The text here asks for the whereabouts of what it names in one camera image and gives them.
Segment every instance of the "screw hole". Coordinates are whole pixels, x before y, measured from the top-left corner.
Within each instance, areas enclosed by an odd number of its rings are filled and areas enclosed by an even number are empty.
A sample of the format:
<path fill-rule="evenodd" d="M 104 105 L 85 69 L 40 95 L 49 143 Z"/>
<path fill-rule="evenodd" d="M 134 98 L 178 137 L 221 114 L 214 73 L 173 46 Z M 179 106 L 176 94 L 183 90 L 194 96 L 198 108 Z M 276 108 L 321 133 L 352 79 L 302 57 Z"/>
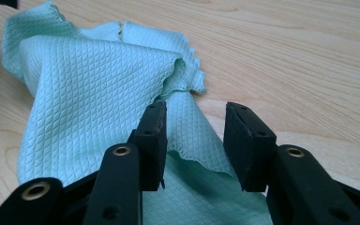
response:
<path fill-rule="evenodd" d="M 33 201 L 39 199 L 49 192 L 51 185 L 47 182 L 41 181 L 28 187 L 23 193 L 22 198 L 26 201 Z"/>
<path fill-rule="evenodd" d="M 350 216 L 346 212 L 338 208 L 329 208 L 329 214 L 335 218 L 340 219 L 343 222 L 347 222 L 350 220 Z"/>
<path fill-rule="evenodd" d="M 103 210 L 102 216 L 105 219 L 111 220 L 119 217 L 120 214 L 120 207 L 119 206 L 108 206 Z"/>
<path fill-rule="evenodd" d="M 113 154 L 116 156 L 124 156 L 130 153 L 130 148 L 129 147 L 118 147 L 115 148 L 115 150 L 113 150 Z"/>
<path fill-rule="evenodd" d="M 301 158 L 304 156 L 304 153 L 297 148 L 287 148 L 286 151 L 291 157 Z"/>

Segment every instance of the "black plastic part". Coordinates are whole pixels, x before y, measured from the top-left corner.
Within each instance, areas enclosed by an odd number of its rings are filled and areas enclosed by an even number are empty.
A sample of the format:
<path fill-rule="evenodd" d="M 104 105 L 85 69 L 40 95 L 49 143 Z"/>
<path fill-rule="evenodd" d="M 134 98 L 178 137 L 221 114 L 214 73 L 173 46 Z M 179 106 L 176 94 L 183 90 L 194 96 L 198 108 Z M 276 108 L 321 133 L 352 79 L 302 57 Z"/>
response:
<path fill-rule="evenodd" d="M 18 7 L 18 1 L 17 0 L 0 0 L 1 5 L 5 5 L 12 8 Z"/>
<path fill-rule="evenodd" d="M 82 224 L 140 224 L 139 150 L 131 143 L 105 152 Z"/>
<path fill-rule="evenodd" d="M 57 224 L 63 207 L 62 183 L 38 178 L 19 186 L 0 207 L 0 225 Z"/>
<path fill-rule="evenodd" d="M 134 132 L 134 143 L 141 156 L 141 182 L 143 191 L 157 191 L 163 183 L 167 153 L 166 102 L 149 105 Z"/>
<path fill-rule="evenodd" d="M 248 107 L 228 102 L 224 149 L 242 190 L 264 192 L 277 136 Z"/>
<path fill-rule="evenodd" d="M 273 169 L 267 204 L 275 224 L 360 224 L 360 210 L 306 149 L 281 145 Z M 286 217 L 285 198 L 292 205 Z"/>

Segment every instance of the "cloth fold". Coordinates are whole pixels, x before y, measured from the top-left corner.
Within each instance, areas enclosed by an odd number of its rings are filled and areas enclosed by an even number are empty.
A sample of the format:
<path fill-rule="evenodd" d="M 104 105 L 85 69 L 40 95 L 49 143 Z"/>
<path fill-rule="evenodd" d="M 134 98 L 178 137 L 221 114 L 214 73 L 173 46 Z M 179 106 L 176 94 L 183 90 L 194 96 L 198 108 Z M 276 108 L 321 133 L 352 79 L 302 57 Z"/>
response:
<path fill-rule="evenodd" d="M 188 40 L 133 22 L 120 30 L 120 22 L 75 27 L 51 2 L 7 19 L 2 64 L 35 97 L 19 182 L 50 176 L 66 186 L 98 170 L 145 107 L 166 100 L 167 189 L 144 195 L 145 224 L 270 223 L 263 196 L 240 191 L 221 140 L 189 93 L 205 88 Z"/>

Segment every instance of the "textured towel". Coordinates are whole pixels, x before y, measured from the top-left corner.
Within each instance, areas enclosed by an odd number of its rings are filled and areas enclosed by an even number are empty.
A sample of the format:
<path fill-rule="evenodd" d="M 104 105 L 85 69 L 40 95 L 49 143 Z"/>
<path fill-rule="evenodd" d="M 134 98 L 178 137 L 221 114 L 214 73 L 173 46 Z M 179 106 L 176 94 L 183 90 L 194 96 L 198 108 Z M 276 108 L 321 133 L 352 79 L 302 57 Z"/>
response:
<path fill-rule="evenodd" d="M 204 74 L 187 39 L 132 22 L 119 30 L 119 22 L 77 28 L 51 2 L 7 20 L 3 66 L 35 97 L 20 183 L 51 176 L 68 185 L 98 170 L 144 108 L 165 99 L 168 150 L 178 154 L 167 158 L 167 189 L 144 194 L 145 224 L 270 223 L 263 196 L 242 193 L 230 176 L 222 142 L 189 93 L 204 91 Z"/>

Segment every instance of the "wooden table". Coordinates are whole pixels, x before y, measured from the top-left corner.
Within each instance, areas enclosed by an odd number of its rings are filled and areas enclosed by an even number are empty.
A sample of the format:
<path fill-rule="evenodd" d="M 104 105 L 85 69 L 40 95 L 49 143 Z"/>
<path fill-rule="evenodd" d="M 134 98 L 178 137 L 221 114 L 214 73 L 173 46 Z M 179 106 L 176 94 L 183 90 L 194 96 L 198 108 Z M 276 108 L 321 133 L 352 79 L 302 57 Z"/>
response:
<path fill-rule="evenodd" d="M 43 2 L 22 0 L 20 10 Z M 206 74 L 208 91 L 195 98 L 220 137 L 226 102 L 247 105 L 278 144 L 306 148 L 334 178 L 360 189 L 360 2 L 54 3 L 78 26 L 130 20 L 183 32 Z M 17 12 L 0 6 L 0 44 L 5 19 Z M 32 104 L 0 62 L 0 203 L 18 186 L 18 150 Z"/>

